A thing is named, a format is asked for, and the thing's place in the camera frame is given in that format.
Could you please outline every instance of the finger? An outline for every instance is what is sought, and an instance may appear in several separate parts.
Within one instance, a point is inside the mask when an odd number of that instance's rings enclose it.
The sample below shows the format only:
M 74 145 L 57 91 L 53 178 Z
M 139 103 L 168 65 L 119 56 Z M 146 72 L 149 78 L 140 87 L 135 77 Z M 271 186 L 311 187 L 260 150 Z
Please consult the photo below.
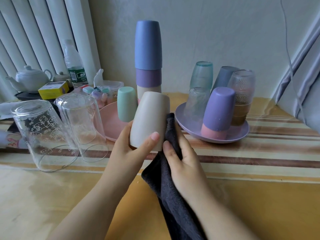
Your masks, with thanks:
M 129 146 L 129 136 L 133 121 L 130 121 L 121 131 L 116 143 L 122 146 Z
M 182 162 L 178 158 L 170 142 L 167 140 L 163 143 L 163 153 L 168 160 L 171 171 L 182 167 Z
M 160 135 L 158 132 L 153 132 L 145 141 L 140 145 L 137 149 L 135 149 L 132 154 L 135 158 L 138 158 L 138 160 L 144 160 L 152 151 L 152 149 L 156 146 L 160 138 Z
M 190 142 L 186 139 L 186 137 L 182 134 L 180 126 L 175 122 L 176 132 L 178 136 L 179 146 L 181 148 L 183 158 L 189 157 L 190 155 L 194 155 L 195 151 L 190 145 Z

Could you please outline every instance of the hand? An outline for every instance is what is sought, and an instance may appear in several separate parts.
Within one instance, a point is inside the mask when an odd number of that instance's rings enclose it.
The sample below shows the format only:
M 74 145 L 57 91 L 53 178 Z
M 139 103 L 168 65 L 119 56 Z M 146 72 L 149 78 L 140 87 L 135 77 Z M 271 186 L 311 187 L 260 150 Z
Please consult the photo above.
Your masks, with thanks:
M 178 158 L 169 141 L 163 143 L 163 152 L 168 160 L 175 187 L 192 207 L 200 196 L 213 197 L 213 195 L 196 152 L 177 124 L 176 131 L 183 159 Z
M 133 150 L 129 146 L 129 136 L 132 121 L 122 130 L 114 144 L 109 162 L 99 182 L 109 184 L 113 190 L 119 192 L 119 197 L 127 192 L 130 184 L 142 167 L 150 151 L 159 140 L 159 133 L 153 132 L 139 148 Z

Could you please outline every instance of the teapot handle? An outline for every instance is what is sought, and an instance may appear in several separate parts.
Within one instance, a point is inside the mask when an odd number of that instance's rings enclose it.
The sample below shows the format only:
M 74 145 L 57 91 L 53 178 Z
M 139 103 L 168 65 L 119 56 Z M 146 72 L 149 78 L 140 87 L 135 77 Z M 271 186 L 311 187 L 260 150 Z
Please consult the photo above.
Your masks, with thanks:
M 50 82 L 52 80 L 52 73 L 48 69 L 45 69 L 44 72 L 49 72 L 49 74 L 50 74 L 49 82 Z

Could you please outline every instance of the white teapot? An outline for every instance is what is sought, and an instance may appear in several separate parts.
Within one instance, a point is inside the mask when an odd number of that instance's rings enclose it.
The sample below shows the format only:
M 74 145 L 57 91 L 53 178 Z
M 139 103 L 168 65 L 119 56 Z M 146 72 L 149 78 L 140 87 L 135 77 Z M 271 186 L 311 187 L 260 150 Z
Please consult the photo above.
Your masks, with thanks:
M 37 93 L 39 88 L 52 79 L 52 73 L 49 70 L 32 69 L 29 65 L 25 65 L 24 68 L 24 70 L 17 72 L 15 79 L 11 76 L 6 77 L 17 91 Z

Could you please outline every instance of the fingernail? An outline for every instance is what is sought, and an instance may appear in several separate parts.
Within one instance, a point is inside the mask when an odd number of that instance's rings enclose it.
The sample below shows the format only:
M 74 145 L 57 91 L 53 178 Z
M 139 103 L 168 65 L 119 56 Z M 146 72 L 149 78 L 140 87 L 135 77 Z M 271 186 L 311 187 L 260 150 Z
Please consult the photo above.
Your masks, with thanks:
M 158 141 L 160 135 L 158 132 L 153 132 L 151 135 L 150 135 L 151 139 L 154 140 L 154 141 Z
M 169 141 L 166 140 L 166 141 L 163 143 L 163 149 L 166 150 L 166 151 L 171 149 L 171 144 L 170 144 Z

